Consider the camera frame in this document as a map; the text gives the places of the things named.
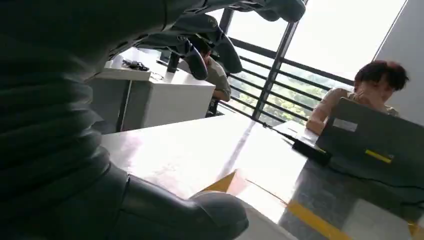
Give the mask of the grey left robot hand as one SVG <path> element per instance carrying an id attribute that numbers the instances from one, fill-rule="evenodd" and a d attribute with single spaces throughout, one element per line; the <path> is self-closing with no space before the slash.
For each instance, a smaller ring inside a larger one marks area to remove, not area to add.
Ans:
<path id="1" fill-rule="evenodd" d="M 241 71 L 208 12 L 298 22 L 302 0 L 3 0 L 0 3 L 0 237 L 3 240 L 234 240 L 249 227 L 225 192 L 183 199 L 116 166 L 102 147 L 87 81 L 130 47 L 205 63 L 201 35 Z"/>

